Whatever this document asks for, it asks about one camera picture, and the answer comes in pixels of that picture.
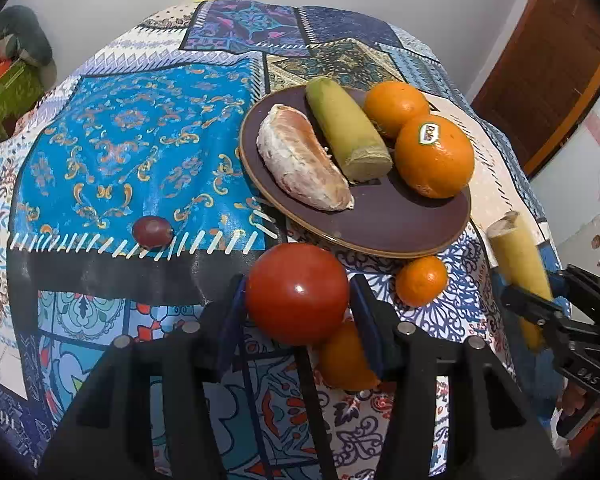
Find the person's right hand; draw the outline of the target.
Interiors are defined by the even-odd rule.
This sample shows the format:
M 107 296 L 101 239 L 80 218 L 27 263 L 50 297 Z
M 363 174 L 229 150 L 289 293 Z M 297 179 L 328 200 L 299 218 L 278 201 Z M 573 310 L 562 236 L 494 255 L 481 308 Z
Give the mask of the person's right hand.
M 558 403 L 558 410 L 557 433 L 567 440 L 572 440 L 600 414 L 600 396 L 585 390 L 575 382 L 567 382 Z

